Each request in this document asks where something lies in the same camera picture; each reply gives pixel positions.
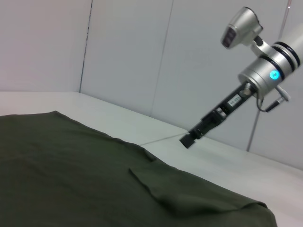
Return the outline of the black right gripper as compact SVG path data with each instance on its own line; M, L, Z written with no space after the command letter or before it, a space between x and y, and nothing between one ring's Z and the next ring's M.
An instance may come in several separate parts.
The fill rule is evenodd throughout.
M195 143L195 140L201 139L210 130L220 125L256 92L257 89L251 83L244 82L205 115L200 122L182 136L179 141L186 149L190 148Z

